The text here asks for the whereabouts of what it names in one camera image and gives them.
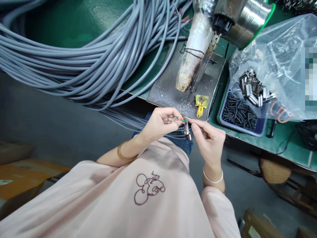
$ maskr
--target solder wire spool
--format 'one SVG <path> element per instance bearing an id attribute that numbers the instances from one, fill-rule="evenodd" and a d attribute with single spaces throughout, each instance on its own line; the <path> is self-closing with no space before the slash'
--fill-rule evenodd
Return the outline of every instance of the solder wire spool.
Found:
<path id="1" fill-rule="evenodd" d="M 243 50 L 263 30 L 275 7 L 275 3 L 270 5 L 263 0 L 248 0 L 238 21 L 223 38 Z"/>

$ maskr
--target green workbench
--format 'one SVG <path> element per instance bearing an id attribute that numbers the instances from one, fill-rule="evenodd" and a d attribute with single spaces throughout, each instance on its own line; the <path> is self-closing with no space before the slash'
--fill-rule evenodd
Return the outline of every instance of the green workbench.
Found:
<path id="1" fill-rule="evenodd" d="M 26 34 L 28 38 L 47 45 L 69 48 L 81 47 L 95 39 L 108 27 L 110 27 L 132 3 L 133 0 L 47 1 L 43 6 L 28 14 L 26 21 Z M 185 16 L 186 15 L 190 15 L 190 17 L 192 17 L 193 10 L 189 9 L 188 12 L 185 13 Z M 283 13 L 281 8 L 277 6 L 267 26 L 291 17 L 293 17 L 292 14 Z M 188 33 L 188 31 L 183 29 L 180 35 L 188 36 Z M 227 42 L 221 39 L 217 46 L 216 53 L 223 56 L 225 54 L 226 46 Z M 151 73 L 148 75 L 146 80 L 139 85 L 139 87 L 132 91 L 132 93 L 136 93 L 142 89 L 158 73 L 168 49 L 169 44 L 166 44 Z M 235 47 L 230 45 L 227 57 L 230 58 L 234 51 Z M 154 51 L 145 56 L 140 64 L 140 67 L 134 73 L 132 78 L 124 85 L 124 88 L 128 88 L 132 85 L 145 72 L 151 64 L 155 54 L 156 52 Z M 225 70 L 219 87 L 218 97 L 215 101 L 213 110 L 211 111 L 209 123 L 215 127 L 225 130 L 225 132 L 231 137 L 238 138 L 266 151 L 274 154 L 283 151 L 287 140 L 289 139 L 291 133 L 295 130 L 296 123 L 288 122 L 285 124 L 277 124 L 274 139 L 269 139 L 266 136 L 253 137 L 239 133 L 223 127 L 217 122 L 216 117 L 228 78 L 229 71 L 227 63 L 225 65 Z M 150 89 L 141 94 L 140 97 L 146 100 L 149 91 Z M 272 120 L 268 120 L 266 127 L 267 134 L 270 131 L 271 124 Z M 307 167 L 311 170 L 317 170 L 317 156 L 304 147 L 297 131 L 295 131 L 294 135 L 291 137 L 286 151 L 280 156 L 303 167 Z"/>

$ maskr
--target gray cable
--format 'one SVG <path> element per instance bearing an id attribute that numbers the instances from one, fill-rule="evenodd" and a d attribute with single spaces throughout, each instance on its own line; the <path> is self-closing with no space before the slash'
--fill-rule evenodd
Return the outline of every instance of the gray cable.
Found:
<path id="1" fill-rule="evenodd" d="M 17 6 L 5 14 L 0 23 L 0 69 L 47 94 L 65 97 L 101 111 L 113 120 L 126 121 L 127 125 L 142 129 L 146 121 L 118 112 L 108 113 L 106 109 L 131 101 L 159 78 L 177 40 L 186 39 L 179 36 L 180 30 L 191 21 L 182 22 L 177 8 L 182 6 L 185 12 L 192 0 L 134 1 L 110 28 L 81 48 L 48 46 L 24 37 L 25 13 L 45 1 L 0 0 L 0 9 L 10 2 Z M 166 41 L 174 43 L 159 73 L 137 94 L 118 101 L 148 80 Z M 145 73 L 122 92 L 124 83 L 137 70 L 142 58 L 157 48 Z"/>

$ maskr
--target woman's left hand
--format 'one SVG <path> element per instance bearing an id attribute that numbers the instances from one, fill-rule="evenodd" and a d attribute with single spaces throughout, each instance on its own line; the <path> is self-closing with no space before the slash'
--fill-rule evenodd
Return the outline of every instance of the woman's left hand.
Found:
<path id="1" fill-rule="evenodd" d="M 145 125 L 139 137 L 148 144 L 160 139 L 164 135 L 176 131 L 182 124 L 178 121 L 182 115 L 173 107 L 155 108 L 149 121 Z"/>

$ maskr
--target metal plate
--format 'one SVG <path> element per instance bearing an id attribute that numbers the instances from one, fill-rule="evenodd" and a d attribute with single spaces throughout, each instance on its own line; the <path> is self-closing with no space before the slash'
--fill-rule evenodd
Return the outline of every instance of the metal plate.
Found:
<path id="1" fill-rule="evenodd" d="M 188 97 L 189 90 L 183 93 L 175 88 L 176 76 L 183 58 L 183 54 L 180 53 L 182 45 L 183 43 L 177 45 L 177 48 L 175 49 L 175 52 L 167 68 L 152 86 L 147 101 L 160 107 L 175 107 L 182 115 L 198 119 L 196 116 L 198 107 L 194 106 L 195 95 L 199 94 L 208 96 L 209 102 L 207 109 L 204 109 L 203 115 L 199 118 L 199 120 L 207 121 L 210 107 L 214 102 L 215 95 L 218 90 L 225 59 L 220 55 L 215 53 L 213 54 L 212 60 L 214 60 L 216 63 L 208 64 L 206 71 L 200 83 L 198 84 L 197 90 L 193 94 L 191 102 L 187 104 L 186 99 Z"/>

